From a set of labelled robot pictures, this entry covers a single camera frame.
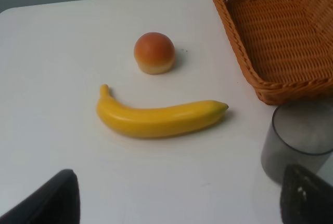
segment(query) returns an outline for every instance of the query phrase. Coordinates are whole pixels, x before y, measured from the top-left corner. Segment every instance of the black object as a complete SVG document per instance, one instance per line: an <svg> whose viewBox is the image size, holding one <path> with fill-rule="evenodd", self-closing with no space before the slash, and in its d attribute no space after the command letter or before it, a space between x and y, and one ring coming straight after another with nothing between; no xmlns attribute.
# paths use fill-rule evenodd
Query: black object
<svg viewBox="0 0 333 224"><path fill-rule="evenodd" d="M78 179L62 170L19 205L0 217L0 224L79 224Z"/></svg>
<svg viewBox="0 0 333 224"><path fill-rule="evenodd" d="M284 224L332 224L333 187L304 167L289 165L280 207Z"/></svg>

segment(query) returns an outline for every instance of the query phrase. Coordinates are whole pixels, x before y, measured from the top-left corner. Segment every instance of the dark object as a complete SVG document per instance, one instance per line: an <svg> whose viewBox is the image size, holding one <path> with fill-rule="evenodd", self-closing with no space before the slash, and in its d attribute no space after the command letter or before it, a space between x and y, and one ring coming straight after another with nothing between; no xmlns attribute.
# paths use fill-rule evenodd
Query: dark object
<svg viewBox="0 0 333 224"><path fill-rule="evenodd" d="M284 224L332 224L333 188L300 165L289 165L280 198Z"/></svg>
<svg viewBox="0 0 333 224"><path fill-rule="evenodd" d="M261 153L267 176L282 184L287 165L320 170L333 152L332 109L321 101L294 101L275 109Z"/></svg>
<svg viewBox="0 0 333 224"><path fill-rule="evenodd" d="M0 217L0 224L79 224L78 179L62 170L19 205Z"/></svg>

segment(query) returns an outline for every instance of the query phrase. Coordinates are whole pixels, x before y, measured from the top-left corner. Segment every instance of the basket rim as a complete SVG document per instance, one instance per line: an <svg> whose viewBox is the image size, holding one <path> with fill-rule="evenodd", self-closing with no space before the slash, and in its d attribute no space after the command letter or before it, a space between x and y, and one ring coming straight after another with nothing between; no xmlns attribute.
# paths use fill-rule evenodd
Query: basket rim
<svg viewBox="0 0 333 224"><path fill-rule="evenodd" d="M323 82L325 82L325 83L332 82L333 83L333 77L316 78L316 79L311 79L311 80L300 80L300 81L296 81L296 82L268 82L268 81L263 80L253 68L252 62L247 54L247 51L243 45L243 42L240 38L240 35L237 31L235 24L231 18L231 15L226 8L225 2L223 0L218 0L218 1L219 1L219 4L225 10L225 13L227 15L226 19L227 19L229 27L232 30L232 33L234 35L235 43L238 45L238 50L240 51L241 56L242 56L242 57L238 57L235 53L236 58L245 63L245 65L243 65L243 66L249 71L249 75L251 75L252 79L248 79L247 77L245 77L245 78L254 88L269 91L269 90L276 90L276 89L278 89L278 90L284 89L287 87L303 88L310 83L311 84L323 83Z"/></svg>

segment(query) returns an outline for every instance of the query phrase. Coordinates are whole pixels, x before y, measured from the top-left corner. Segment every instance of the plastic cup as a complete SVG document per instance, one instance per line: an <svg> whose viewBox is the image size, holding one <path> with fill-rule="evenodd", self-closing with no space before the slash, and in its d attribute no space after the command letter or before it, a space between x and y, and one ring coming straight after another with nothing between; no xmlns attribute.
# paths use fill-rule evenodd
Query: plastic cup
<svg viewBox="0 0 333 224"><path fill-rule="evenodd" d="M289 164L317 173L333 151L333 107L318 101L276 108L261 154L265 173L282 183Z"/></svg>

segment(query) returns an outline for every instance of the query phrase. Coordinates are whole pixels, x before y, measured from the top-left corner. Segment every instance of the plastic fruit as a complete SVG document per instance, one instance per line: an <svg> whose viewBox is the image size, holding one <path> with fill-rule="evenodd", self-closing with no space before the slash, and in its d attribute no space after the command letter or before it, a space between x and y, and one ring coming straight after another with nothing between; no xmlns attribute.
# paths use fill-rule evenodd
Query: plastic fruit
<svg viewBox="0 0 333 224"><path fill-rule="evenodd" d="M110 128L135 138L162 138L193 132L223 119L228 105L200 101L166 108L137 109L116 101L104 84L97 114Z"/></svg>
<svg viewBox="0 0 333 224"><path fill-rule="evenodd" d="M166 35L150 32L137 40L134 57L144 73L162 74L175 63L175 47Z"/></svg>

